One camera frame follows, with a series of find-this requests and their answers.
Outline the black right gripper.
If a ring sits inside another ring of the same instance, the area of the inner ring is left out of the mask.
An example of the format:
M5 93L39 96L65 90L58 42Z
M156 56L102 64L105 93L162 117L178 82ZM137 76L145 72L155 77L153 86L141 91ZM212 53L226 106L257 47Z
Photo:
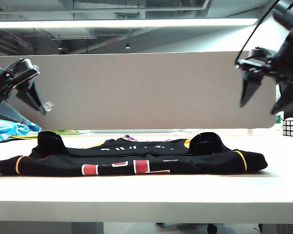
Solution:
M264 76L280 79L277 68L273 65L273 58L277 53L278 51L260 46L251 49L246 58L240 58L242 51L238 53L235 66L241 70L243 80L240 107L244 107L254 95ZM280 82L278 86L280 98L271 110L272 115L280 111L293 111L293 83Z

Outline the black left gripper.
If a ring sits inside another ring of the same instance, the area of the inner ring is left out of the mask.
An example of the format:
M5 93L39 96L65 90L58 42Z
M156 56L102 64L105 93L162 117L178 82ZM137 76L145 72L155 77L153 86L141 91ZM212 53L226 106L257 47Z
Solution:
M4 99L11 91L16 89L18 99L42 115L46 115L52 110L54 104L50 101L42 104L33 80L39 74L39 66L32 64L28 58L21 58L5 69L0 67L0 99ZM5 100L0 100L0 119L12 122L28 122L27 118Z

